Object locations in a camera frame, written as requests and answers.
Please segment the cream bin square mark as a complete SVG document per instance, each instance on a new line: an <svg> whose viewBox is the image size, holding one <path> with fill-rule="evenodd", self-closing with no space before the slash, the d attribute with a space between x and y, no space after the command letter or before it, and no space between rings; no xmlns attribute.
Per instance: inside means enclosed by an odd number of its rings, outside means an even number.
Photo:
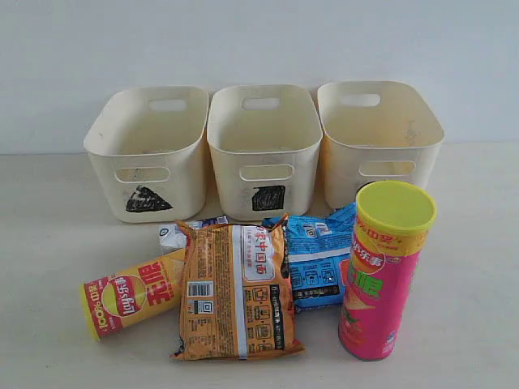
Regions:
<svg viewBox="0 0 519 389"><path fill-rule="evenodd" d="M216 92L207 141L223 212L235 220L307 212L322 138L304 88L234 86Z"/></svg>

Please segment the cream bin circle mark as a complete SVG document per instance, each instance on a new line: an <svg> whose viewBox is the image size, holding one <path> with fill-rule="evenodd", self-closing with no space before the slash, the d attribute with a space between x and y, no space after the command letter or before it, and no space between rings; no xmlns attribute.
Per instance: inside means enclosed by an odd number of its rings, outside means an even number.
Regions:
<svg viewBox="0 0 519 389"><path fill-rule="evenodd" d="M352 203L371 182L426 187L445 133L414 88L393 81L326 83L317 90L317 105L324 132L321 175L330 208Z"/></svg>

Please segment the pink Lays chips can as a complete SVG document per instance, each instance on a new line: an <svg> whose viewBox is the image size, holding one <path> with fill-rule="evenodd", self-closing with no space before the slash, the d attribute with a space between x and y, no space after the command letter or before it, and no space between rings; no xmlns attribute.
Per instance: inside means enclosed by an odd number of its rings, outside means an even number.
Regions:
<svg viewBox="0 0 519 389"><path fill-rule="evenodd" d="M338 327L345 349L363 361L394 350L414 270L437 208L423 189L385 180L356 194L345 295Z"/></svg>

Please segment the orange noodle packet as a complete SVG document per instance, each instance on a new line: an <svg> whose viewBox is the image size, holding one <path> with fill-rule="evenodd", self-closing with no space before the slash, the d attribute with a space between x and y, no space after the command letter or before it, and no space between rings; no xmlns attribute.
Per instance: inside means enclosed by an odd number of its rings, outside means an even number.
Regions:
<svg viewBox="0 0 519 389"><path fill-rule="evenodd" d="M187 247L175 359L248 361L304 351L295 331L285 222L179 225Z"/></svg>

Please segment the white blue milk carton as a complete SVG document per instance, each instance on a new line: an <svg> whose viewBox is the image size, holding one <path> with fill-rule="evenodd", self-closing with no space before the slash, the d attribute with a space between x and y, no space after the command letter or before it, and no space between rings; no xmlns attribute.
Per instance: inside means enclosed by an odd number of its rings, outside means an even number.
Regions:
<svg viewBox="0 0 519 389"><path fill-rule="evenodd" d="M201 229L213 224L227 224L226 215L217 216L204 220L188 221L187 224L193 229ZM176 223L162 224L159 227L159 242L162 254L169 254L181 250L187 245L187 236L181 231Z"/></svg>

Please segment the yellow Lays chips can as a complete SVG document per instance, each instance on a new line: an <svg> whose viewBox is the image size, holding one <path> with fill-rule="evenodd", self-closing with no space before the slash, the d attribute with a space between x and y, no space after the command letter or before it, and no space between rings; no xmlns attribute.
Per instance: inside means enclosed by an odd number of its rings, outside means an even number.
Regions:
<svg viewBox="0 0 519 389"><path fill-rule="evenodd" d="M95 340L171 310L181 301L185 250L80 285L88 330Z"/></svg>

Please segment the blue noodle packet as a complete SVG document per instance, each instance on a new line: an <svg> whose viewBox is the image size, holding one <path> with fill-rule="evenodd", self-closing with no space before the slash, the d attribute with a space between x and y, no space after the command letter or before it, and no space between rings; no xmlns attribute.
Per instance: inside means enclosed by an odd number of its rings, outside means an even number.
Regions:
<svg viewBox="0 0 519 389"><path fill-rule="evenodd" d="M285 225L295 310L340 305L345 293L341 267L350 259L356 203L325 218L290 216Z"/></svg>

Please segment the cream bin triangle mark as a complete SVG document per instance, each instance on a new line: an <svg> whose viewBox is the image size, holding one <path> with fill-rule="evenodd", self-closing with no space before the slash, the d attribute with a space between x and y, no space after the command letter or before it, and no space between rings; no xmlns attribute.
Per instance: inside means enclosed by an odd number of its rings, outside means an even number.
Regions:
<svg viewBox="0 0 519 389"><path fill-rule="evenodd" d="M207 91L131 88L113 95L84 137L110 210L126 223L186 220L206 199Z"/></svg>

